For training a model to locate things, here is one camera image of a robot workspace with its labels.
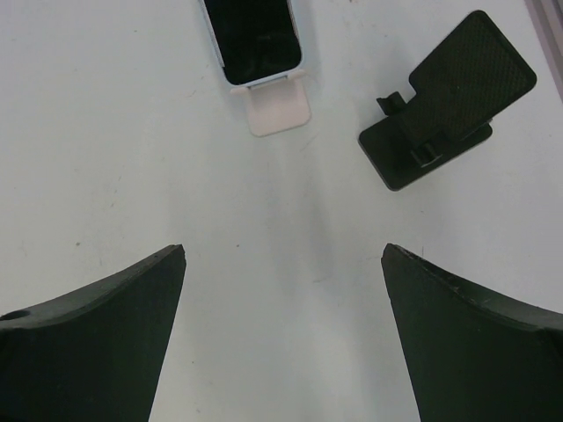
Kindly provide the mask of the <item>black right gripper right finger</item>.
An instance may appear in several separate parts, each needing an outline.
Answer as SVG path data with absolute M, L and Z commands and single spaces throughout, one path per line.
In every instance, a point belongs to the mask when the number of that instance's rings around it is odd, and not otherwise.
M 420 419 L 560 421 L 562 315 L 387 244 L 381 258 Z

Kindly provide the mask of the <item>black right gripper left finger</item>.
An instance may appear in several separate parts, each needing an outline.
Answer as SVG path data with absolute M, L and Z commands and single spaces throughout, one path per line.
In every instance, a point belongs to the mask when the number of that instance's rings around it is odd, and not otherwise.
M 169 245 L 1 317 L 3 421 L 147 421 L 186 271 Z

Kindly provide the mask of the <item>phone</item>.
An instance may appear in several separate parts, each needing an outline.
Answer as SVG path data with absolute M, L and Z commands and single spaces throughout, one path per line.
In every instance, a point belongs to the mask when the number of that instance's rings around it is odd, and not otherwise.
M 301 64 L 290 1 L 204 0 L 201 6 L 229 84 L 253 84 Z

